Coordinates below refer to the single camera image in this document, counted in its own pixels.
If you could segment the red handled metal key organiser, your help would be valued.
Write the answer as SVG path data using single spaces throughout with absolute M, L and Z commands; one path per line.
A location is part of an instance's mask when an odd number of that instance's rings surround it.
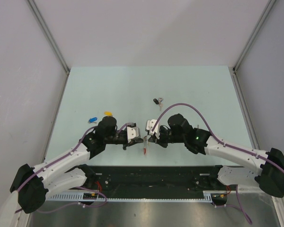
M 147 154 L 148 146 L 149 146 L 149 137 L 146 135 L 143 137 L 143 154 L 144 155 Z

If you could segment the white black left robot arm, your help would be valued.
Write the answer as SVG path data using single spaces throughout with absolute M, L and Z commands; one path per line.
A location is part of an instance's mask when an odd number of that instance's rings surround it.
M 94 186 L 93 171 L 86 162 L 107 145 L 122 145 L 123 149 L 143 143 L 140 129 L 135 123 L 126 123 L 117 129 L 117 121 L 105 116 L 96 126 L 83 134 L 79 142 L 59 156 L 30 167 L 21 166 L 10 187 L 10 196 L 0 209 L 0 227 L 15 226 L 16 214 L 39 209 L 52 195 L 77 187 Z

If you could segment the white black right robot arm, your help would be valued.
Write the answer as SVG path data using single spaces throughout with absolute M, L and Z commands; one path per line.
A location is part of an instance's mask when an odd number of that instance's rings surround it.
M 166 128 L 156 119 L 148 120 L 145 130 L 150 136 L 149 142 L 163 148 L 171 143 L 182 143 L 194 154 L 223 158 L 240 166 L 239 171 L 219 166 L 209 177 L 209 185 L 213 189 L 245 184 L 259 187 L 271 196 L 284 197 L 284 155 L 280 150 L 271 148 L 265 151 L 232 145 L 207 130 L 194 128 L 181 114 L 171 116 L 168 125 Z

